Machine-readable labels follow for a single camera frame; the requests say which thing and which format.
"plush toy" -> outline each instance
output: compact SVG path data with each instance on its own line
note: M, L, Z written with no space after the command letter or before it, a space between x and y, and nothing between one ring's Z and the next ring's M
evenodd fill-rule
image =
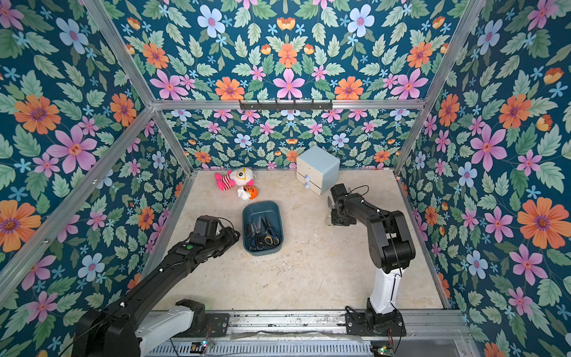
M214 174L216 185L220 191L226 191L234 186L245 186L254 184L254 173L247 167L242 167L237 170L228 170L228 174L222 176L219 173Z
M245 185L238 187L238 197L244 201L254 199L258 196L258 189L254 186Z

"blue plastic tray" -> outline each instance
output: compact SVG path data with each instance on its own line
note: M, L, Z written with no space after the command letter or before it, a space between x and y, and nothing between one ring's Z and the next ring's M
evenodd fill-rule
M280 236L282 236L280 243L274 248L266 248L260 251L250 251L250 245L252 238L249 235L246 235L246 226L250 223L250 221L257 222L258 217L267 217L268 222L270 225L278 231ZM264 202L256 202L249 204L244 208L242 211L242 227L243 227L243 237L242 240L244 242L244 249L254 256L261 256L261 255L268 255L279 251L282 248L282 244L284 242L284 235L282 230L282 219L280 217L280 209L275 202L272 201L264 201Z

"orange flower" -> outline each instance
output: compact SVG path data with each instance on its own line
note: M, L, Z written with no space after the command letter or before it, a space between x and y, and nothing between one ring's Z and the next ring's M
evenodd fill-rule
M4 252L11 252L22 247L20 242L26 243L35 233L31 228L38 228L42 224L39 215L33 215L34 206L23 203L18 208L15 200L0 202L0 246Z
M148 228L151 226L152 220L155 219L154 212L155 210L148 206L143 208L141 211L141 214L139 215L139 227L141 227L143 231L148 230Z
M520 228L524 238L533 237L533 245L541 249L546 249L548 242L551 248L560 248L565 245L561 235L571 236L571 223L563 221L569 218L569 212L560 204L552 208L552 203L543 197L537 199L537 205L528 200L522 205L525 212L517 213L517 222L524 225Z
M424 218L426 218L427 223L431 226L434 226L436 224L436 221L438 220L438 213L436 213L436 208L428 206L428 208L424 212L425 212Z
M131 25L131 27L135 30L139 30L141 28L141 23L139 22L139 20L134 19L132 17L128 17L127 18L127 22L129 23L129 25Z
M154 43L146 44L143 46L143 56L147 57L147 62L154 65L156 68L166 68L168 65L168 57L165 56L163 49L157 48Z
M347 80L343 78L339 81L339 87L335 88L336 98L344 101L354 101L359 98L359 95L363 94L362 85L361 80L355 80L355 77L347 77Z
M291 43L285 43L282 49L278 51L278 56L280 57L280 63L286 68L291 68L297 63L297 51L293 49Z
M438 116L440 117L440 125L450 126L451 123L456 121L458 115L457 111L460 110L460 103L458 103L458 96L448 94L445 100L442 101L440 105L440 110L438 111Z
M295 162L297 160L298 156L299 156L299 154L296 151L291 150L290 152L287 153L287 155L285 157L287 157L287 159L290 162Z
M485 357L505 357L505 353L500 351L498 345L493 342L486 342L484 346L484 355Z
M303 47L303 51L305 52L305 54L313 54L313 52L315 52L315 49L313 48L313 46L311 46L308 43L307 45L305 45L305 47Z
M545 114L541 118L537 120L537 128L541 131L549 131L551 130L551 126L553 125L553 120L551 119L551 115Z
M420 68L428 62L428 57L432 55L432 45L430 43L420 42L418 46L413 47L411 54L408 55L407 61L410 67Z
M133 276L133 278L131 280L129 280L129 284L127 285L127 287L129 288L129 290L131 290L132 288L134 288L139 282L141 281L141 273L137 273L135 274L135 276Z
M525 98L525 94L518 95L517 99L514 95L508 99L507 104L502 105L500 123L504 123L505 129L518 128L521 126L521 121L528 120L528 109L532 107L532 101L525 100Z
M267 43L260 49L260 52L263 54L270 54L271 51L272 48Z
M295 26L295 19L292 19L291 17L288 17L287 19L280 17L276 21L278 23L278 27L282 30L291 30Z
M244 88L240 87L240 83L236 79L230 81L230 77L222 77L222 80L216 81L216 95L220 95L223 101L237 101L244 99Z
M210 157L209 153L205 153L204 151L197 151L194 156L196 157L196 160L202 162L202 163L208 163L212 161L212 158Z
M376 162L385 162L389 159L389 156L391 156L391 153L388 151L379 151L375 154L374 159Z
M175 197L178 197L178 195L180 195L181 190L182 190L182 182L179 182L176 184L175 187Z
M111 99L113 99L113 103L110 104L111 111L115 112L113 118L125 127L133 123L137 116L137 111L133 108L135 106L133 101L128 99L123 93L119 95L114 94Z
M14 113L18 123L24 123L24 129L33 133L38 130L38 134L47 134L48 130L55 130L55 125L60 124L62 118L59 115L58 107L50 105L50 100L45 97L38 98L35 95L28 95L27 102L18 101L14 105L17 111Z
M441 272L438 273L438 277L440 278L440 283L442 284L442 288L444 288L444 295L446 295L447 299L450 299L450 285L448 284L448 280L444 279L444 274Z
M543 77L543 81L546 85L551 85L561 79L565 72L561 70L561 68L550 68L547 72L545 72L545 77Z
M442 24L444 23L444 20L446 20L446 18L444 16L439 16L439 17L435 18L434 21L432 21L432 27L434 27L435 29L438 29L440 26L442 26Z

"beige marble floor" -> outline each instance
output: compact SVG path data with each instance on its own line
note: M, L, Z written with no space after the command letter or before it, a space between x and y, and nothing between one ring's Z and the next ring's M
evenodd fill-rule
M253 202L272 200L282 216L282 249L252 256L240 238L223 256L208 260L181 280L155 310L168 310L181 299L197 300L214 310L364 308L376 270L369 257L365 226L358 222L351 227L327 227L327 195L306 190L296 181L295 171L256 174L260 194L245 202L235 189L219 191L212 171L199 172L168 247L186 239L196 218L204 214L225 217L242 232L242 209ZM391 171L344 170L337 182L348 189L368 184L367 201L387 210L405 211ZM416 258L404 273L396 305L442 308L419 242L413 237Z

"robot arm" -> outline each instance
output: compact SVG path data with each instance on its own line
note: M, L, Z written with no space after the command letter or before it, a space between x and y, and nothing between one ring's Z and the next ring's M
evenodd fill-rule
M220 220L201 216L187 241L172 247L159 266L126 295L101 311L91 309L78 322L72 357L139 357L166 339L203 323L204 305L190 300L140 326L149 311L185 276L208 258L224 254L240 233Z
M416 255L407 221L400 211L379 209L362 195L347 193L343 184L333 186L331 195L335 203L331 210L334 225L349 226L359 220L367 227L369 255L378 269L365 318L371 332L385 334L388 327L402 326L398 325L402 316L394 304L402 274Z

